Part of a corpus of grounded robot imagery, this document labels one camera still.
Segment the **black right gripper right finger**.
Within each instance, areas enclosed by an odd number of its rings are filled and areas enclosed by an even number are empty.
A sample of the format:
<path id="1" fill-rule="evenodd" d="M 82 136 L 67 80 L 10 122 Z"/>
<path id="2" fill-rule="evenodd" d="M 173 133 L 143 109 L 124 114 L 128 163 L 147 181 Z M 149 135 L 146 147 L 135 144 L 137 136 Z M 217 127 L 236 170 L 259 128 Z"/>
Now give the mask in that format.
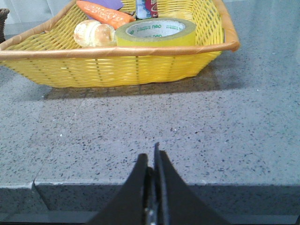
<path id="1" fill-rule="evenodd" d="M 166 151 L 154 145 L 152 175 L 154 225 L 227 225 L 229 222 L 202 202 L 173 167 Z"/>

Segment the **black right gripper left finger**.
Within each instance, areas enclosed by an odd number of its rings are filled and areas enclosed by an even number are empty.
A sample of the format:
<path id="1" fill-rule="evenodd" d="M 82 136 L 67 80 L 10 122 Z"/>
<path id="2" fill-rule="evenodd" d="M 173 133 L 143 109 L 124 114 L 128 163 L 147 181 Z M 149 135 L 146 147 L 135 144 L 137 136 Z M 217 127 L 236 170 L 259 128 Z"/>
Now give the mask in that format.
<path id="1" fill-rule="evenodd" d="M 92 218 L 89 225 L 143 225 L 151 187 L 152 169 L 148 156 L 138 155 L 137 161 L 116 196 Z"/>

